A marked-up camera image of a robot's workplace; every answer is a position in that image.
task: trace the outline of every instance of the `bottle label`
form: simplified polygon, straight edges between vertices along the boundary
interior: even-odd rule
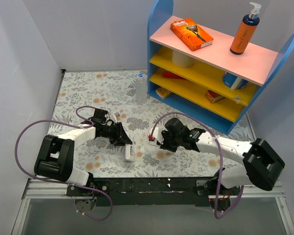
[[[231,50],[236,53],[243,53],[256,28],[256,25],[251,26],[242,22],[232,42]]]

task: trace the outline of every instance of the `small box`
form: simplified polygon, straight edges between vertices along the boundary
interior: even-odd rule
[[[171,30],[191,51],[211,45],[214,40],[191,18],[173,22]]]
[[[208,90],[206,92],[206,98],[210,101],[210,103],[214,103],[214,102],[217,102],[218,100],[221,100],[222,98],[224,98],[224,96],[218,94],[218,93],[215,93],[211,90]]]
[[[172,94],[172,92],[168,91],[167,89],[163,87],[159,87],[156,89],[156,94],[160,96],[160,98],[164,99],[167,98],[169,95]]]
[[[181,77],[173,72],[167,71],[165,69],[163,69],[163,71],[162,71],[162,76],[167,77],[167,78],[184,79],[183,77]]]

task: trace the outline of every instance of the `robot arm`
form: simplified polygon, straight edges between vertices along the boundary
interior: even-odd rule
[[[203,129],[189,130],[177,118],[170,119],[165,128],[166,130],[160,130],[156,127],[152,137],[149,137],[150,141],[162,149],[175,152],[182,146],[197,152],[219,154],[214,137]],[[254,184],[263,190],[272,190],[285,164],[265,140],[249,142],[219,137],[218,141],[223,156],[242,165],[223,170],[221,185],[224,188]],[[213,180],[218,180],[217,173]]]
[[[116,122],[116,116],[113,115],[112,119],[108,117],[108,111],[95,109],[94,115],[89,118],[94,123],[93,127],[84,129],[83,126],[91,124],[84,121],[80,129],[73,129],[59,136],[45,136],[34,167],[35,174],[62,182],[87,185],[89,176],[92,178],[92,175],[73,167],[74,150],[97,137],[109,138],[114,146],[125,146],[125,159],[130,161],[134,157],[133,142],[127,136],[122,123]]]

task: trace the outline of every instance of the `floral surface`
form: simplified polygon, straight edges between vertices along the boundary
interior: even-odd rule
[[[53,120],[78,125],[81,122],[75,109],[91,105],[110,113],[119,112],[127,134],[134,141],[135,162],[124,161],[124,149],[110,145],[108,139],[97,138],[79,147],[74,154],[74,166],[93,173],[95,177],[184,177],[212,176],[220,166],[219,156],[178,149],[176,153],[160,150],[150,145],[147,131],[156,120],[176,109],[153,97],[143,105],[135,100],[134,81],[137,74],[147,71],[67,72],[59,91],[53,112]],[[83,109],[86,118],[93,115],[92,109]],[[160,126],[177,115],[165,117]],[[198,127],[194,121],[179,117],[190,129]],[[49,134],[59,135],[70,127],[51,124]],[[230,138],[249,141],[252,134],[247,118],[237,124]],[[238,163],[224,160],[224,167],[236,167]]]

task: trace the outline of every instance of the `orange bottle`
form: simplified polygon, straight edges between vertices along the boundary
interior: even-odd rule
[[[258,15],[261,5],[254,2],[250,4],[254,6],[254,9],[249,15],[243,17],[230,48],[230,51],[236,55],[243,54],[260,21]]]

